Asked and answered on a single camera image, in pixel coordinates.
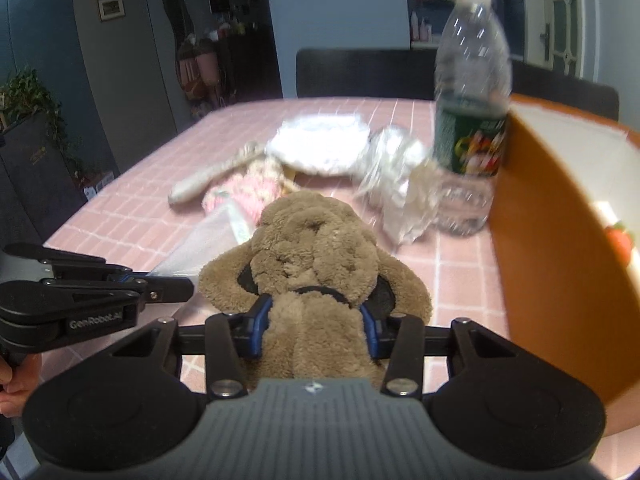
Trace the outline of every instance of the checkered tablecloth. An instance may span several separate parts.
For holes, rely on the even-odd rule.
[[[256,102],[235,105],[208,115],[133,167],[91,200],[48,244],[67,251],[96,254],[109,262],[151,270],[180,244],[204,217],[199,203],[172,210],[167,195],[172,185],[195,170],[229,158],[249,140],[266,141],[283,120],[299,114],[357,113],[372,129],[389,123],[404,126],[426,144],[433,142],[433,103],[393,99],[326,98]],[[354,202],[345,179],[309,178],[297,182],[351,203],[369,223],[371,212]],[[431,324],[449,326],[459,316],[470,317],[501,335],[508,335],[500,277],[488,230],[471,238],[451,238],[429,232],[416,243],[393,248],[380,237],[380,246],[406,263],[427,285],[433,297]],[[178,313],[182,324],[204,322],[201,308]],[[96,350],[95,344],[48,352],[42,379],[78,363]],[[446,379],[443,358],[427,358],[425,389],[436,390]],[[204,359],[185,358],[181,379],[192,390],[204,391]],[[626,455],[637,453],[638,434],[623,433],[603,439],[595,461],[615,478]]]

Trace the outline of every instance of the screw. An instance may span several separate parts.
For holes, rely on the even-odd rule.
[[[386,389],[399,397],[404,397],[415,393],[418,383],[407,378],[393,379],[386,384]]]
[[[211,385],[211,392],[216,397],[235,397],[242,391],[242,384],[233,379],[220,379]]]

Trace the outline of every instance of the dark cabinet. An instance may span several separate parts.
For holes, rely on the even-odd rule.
[[[0,148],[0,245],[46,241],[84,203],[47,121],[33,116],[3,135]]]

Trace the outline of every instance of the black chair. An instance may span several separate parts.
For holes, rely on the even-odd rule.
[[[303,49],[298,97],[434,99],[436,50]],[[513,92],[618,120],[616,89],[513,61]]]

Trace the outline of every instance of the human hand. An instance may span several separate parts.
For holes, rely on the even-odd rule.
[[[27,355],[22,364],[12,369],[0,358],[0,413],[4,416],[21,416],[24,405],[40,382],[42,356]]]

